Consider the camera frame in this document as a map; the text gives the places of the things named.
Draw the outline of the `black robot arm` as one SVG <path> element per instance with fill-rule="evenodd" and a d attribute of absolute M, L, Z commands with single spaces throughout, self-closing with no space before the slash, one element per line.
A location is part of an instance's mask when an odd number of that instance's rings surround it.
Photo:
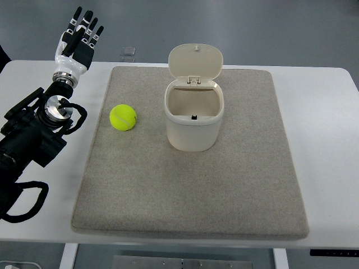
<path fill-rule="evenodd" d="M 1 128 L 1 209 L 9 209 L 22 187 L 18 178 L 32 161 L 45 167 L 64 148 L 64 135 L 76 132 L 87 117 L 85 108 L 70 102 L 80 76 L 93 61 L 104 30 L 92 11 L 79 7 L 61 35 L 55 54 L 52 84 L 38 88 L 11 108 Z"/>

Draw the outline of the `white robotic hand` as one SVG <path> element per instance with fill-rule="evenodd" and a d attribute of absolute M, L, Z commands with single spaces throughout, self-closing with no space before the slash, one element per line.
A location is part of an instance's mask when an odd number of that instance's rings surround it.
<path fill-rule="evenodd" d="M 93 60 L 94 47 L 104 30 L 104 26 L 100 26 L 96 33 L 90 38 L 98 18 L 93 18 L 93 11 L 86 11 L 81 22 L 77 25 L 77 21 L 82 12 L 79 6 L 75 11 L 66 32 L 64 32 L 59 40 L 56 53 L 54 70 L 54 80 L 78 80 L 89 68 Z"/>

